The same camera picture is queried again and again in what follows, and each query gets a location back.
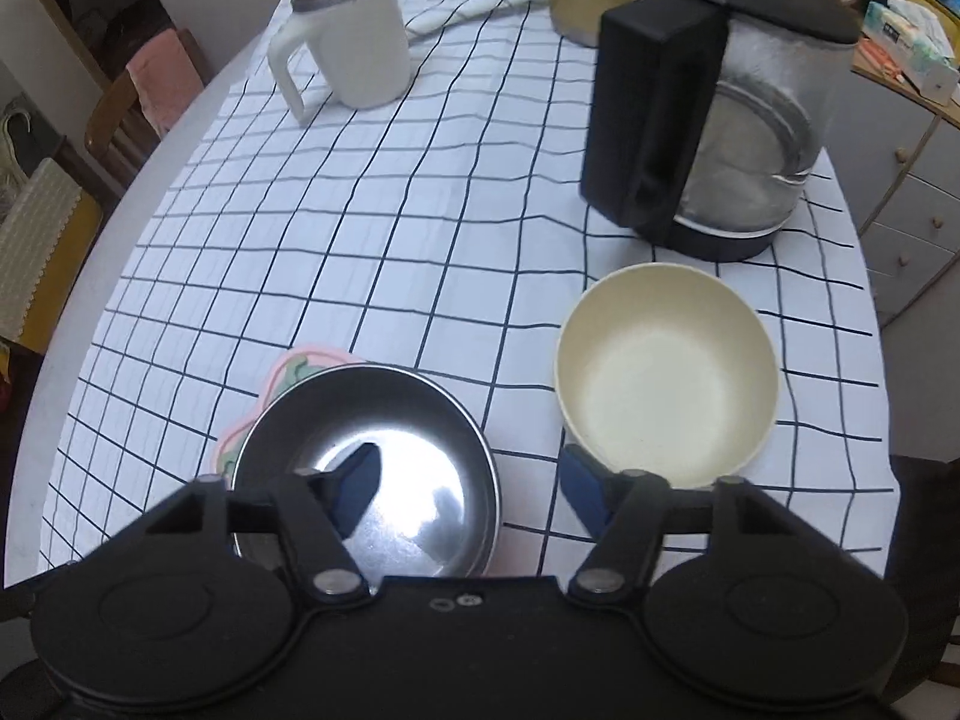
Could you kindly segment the grey drawer cabinet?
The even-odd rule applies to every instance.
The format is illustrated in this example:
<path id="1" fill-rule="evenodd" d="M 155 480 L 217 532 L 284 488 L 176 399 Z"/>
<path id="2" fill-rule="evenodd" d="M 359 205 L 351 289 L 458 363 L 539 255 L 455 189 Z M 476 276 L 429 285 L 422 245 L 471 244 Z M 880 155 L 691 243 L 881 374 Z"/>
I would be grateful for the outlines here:
<path id="1" fill-rule="evenodd" d="M 887 325 L 958 262 L 958 104 L 856 54 L 825 148 Z"/>

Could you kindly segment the tissue box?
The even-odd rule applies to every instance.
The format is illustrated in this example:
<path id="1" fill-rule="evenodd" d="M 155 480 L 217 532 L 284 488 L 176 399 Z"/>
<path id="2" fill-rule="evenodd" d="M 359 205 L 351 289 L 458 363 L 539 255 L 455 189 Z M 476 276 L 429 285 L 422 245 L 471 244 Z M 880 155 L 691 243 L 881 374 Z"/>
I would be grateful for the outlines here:
<path id="1" fill-rule="evenodd" d="M 871 2 L 862 34 L 890 55 L 923 98 L 950 103 L 958 86 L 957 57 L 934 11 L 910 0 Z"/>

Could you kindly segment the pink towel on chair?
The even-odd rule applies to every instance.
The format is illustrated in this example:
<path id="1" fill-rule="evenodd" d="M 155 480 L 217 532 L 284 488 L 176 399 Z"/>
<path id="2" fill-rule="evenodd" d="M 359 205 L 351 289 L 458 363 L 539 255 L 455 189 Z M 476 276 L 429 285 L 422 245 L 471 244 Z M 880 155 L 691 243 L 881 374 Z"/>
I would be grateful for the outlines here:
<path id="1" fill-rule="evenodd" d="M 125 66 L 149 126 L 163 138 L 203 91 L 202 77 L 175 29 L 151 37 Z"/>

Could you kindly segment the checkered tablecloth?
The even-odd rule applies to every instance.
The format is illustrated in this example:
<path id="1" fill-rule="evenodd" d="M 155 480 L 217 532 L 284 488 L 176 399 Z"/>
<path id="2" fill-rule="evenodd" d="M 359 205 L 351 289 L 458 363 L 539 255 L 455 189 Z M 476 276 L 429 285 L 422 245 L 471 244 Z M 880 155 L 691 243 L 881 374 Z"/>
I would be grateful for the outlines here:
<path id="1" fill-rule="evenodd" d="M 213 463 L 286 349 L 420 371 L 472 413 L 500 470 L 500 574 L 566 575 L 586 554 L 560 496 L 556 335 L 586 288 L 667 250 L 578 190 L 594 57 L 539 5 L 438 31 L 387 106 L 324 101 L 300 127 L 263 65 L 226 91 L 133 228 L 65 379 L 8 573 L 96 546 Z"/>

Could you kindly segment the pink pot with steel bowl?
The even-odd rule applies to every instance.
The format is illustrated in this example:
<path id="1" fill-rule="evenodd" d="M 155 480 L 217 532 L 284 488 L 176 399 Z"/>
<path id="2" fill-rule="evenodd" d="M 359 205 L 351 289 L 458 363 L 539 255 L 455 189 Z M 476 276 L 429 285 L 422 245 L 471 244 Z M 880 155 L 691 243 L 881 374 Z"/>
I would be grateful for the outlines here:
<path id="1" fill-rule="evenodd" d="M 296 348 L 275 362 L 249 415 L 218 440 L 213 472 L 236 489 L 281 475 L 336 475 L 343 544 L 370 585 L 387 577 L 473 577 L 490 565 L 501 493 L 477 424 L 426 377 L 340 349 Z"/>

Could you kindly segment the wooden chair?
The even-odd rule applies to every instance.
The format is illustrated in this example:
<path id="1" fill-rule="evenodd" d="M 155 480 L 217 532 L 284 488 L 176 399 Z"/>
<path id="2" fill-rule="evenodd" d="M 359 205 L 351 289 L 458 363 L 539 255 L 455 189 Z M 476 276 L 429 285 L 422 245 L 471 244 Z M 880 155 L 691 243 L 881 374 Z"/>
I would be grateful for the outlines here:
<path id="1" fill-rule="evenodd" d="M 189 29 L 176 31 L 200 73 L 205 89 L 213 78 L 205 54 Z M 124 68 L 89 117 L 85 132 L 86 151 L 117 184 L 127 188 L 163 138 L 158 137 L 146 121 L 137 91 Z"/>
<path id="2" fill-rule="evenodd" d="M 958 616 L 958 461 L 892 455 L 901 499 L 885 582 L 908 613 L 908 637 L 884 697 L 890 702 L 939 668 Z"/>

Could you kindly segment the glass electric kettle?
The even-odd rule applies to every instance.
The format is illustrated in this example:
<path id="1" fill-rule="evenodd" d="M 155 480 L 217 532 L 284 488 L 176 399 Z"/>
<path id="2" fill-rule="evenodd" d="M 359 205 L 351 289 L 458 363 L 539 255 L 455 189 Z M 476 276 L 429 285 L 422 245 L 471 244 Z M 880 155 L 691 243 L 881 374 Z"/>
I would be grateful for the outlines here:
<path id="1" fill-rule="evenodd" d="M 583 199 L 688 257 L 763 252 L 820 156 L 859 34 L 838 0 L 633 0 L 607 10 Z"/>

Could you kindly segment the yellow container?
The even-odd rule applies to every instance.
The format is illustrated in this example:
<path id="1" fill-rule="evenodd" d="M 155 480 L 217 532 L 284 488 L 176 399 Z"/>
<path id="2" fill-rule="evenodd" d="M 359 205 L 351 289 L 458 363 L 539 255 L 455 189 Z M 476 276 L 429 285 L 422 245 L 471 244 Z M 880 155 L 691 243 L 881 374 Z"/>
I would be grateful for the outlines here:
<path id="1" fill-rule="evenodd" d="M 947 43 L 953 50 L 953 57 L 958 57 L 958 13 L 947 7 L 942 0 L 889 0 L 889 4 L 916 26 L 921 25 L 924 16 L 931 15 L 937 18 L 940 31 L 944 34 Z"/>

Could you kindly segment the wooden chair right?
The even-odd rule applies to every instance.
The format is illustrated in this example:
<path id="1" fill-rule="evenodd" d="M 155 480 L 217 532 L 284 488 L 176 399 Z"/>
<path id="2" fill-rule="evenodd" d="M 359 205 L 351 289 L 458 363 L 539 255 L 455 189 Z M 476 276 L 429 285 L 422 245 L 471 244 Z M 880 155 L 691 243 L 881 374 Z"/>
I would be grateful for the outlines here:
<path id="1" fill-rule="evenodd" d="M 892 455 L 901 499 L 885 582 L 908 613 L 908 637 L 884 697 L 890 702 L 939 668 L 958 616 L 958 461 Z"/>

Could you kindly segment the wooden chair left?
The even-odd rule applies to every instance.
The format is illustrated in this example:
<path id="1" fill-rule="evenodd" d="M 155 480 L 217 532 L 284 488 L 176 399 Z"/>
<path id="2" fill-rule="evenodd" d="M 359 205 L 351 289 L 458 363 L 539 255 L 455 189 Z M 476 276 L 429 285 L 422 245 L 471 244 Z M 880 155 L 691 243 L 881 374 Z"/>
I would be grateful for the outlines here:
<path id="1" fill-rule="evenodd" d="M 189 29 L 176 31 L 200 73 L 205 89 L 213 78 L 205 54 Z M 146 121 L 137 91 L 124 68 L 89 117 L 85 132 L 86 151 L 117 184 L 127 188 L 163 138 L 158 137 Z"/>

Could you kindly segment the cream bowl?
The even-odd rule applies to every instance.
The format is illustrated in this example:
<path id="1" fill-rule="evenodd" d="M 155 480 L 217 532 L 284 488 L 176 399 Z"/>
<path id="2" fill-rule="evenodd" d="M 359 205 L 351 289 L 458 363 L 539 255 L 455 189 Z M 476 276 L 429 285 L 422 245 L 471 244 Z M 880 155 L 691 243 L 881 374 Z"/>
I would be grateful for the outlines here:
<path id="1" fill-rule="evenodd" d="M 678 263 L 622 268 L 563 323 L 553 390 L 574 444 L 611 472 L 704 488 L 757 458 L 781 372 L 765 325 L 719 278 Z"/>

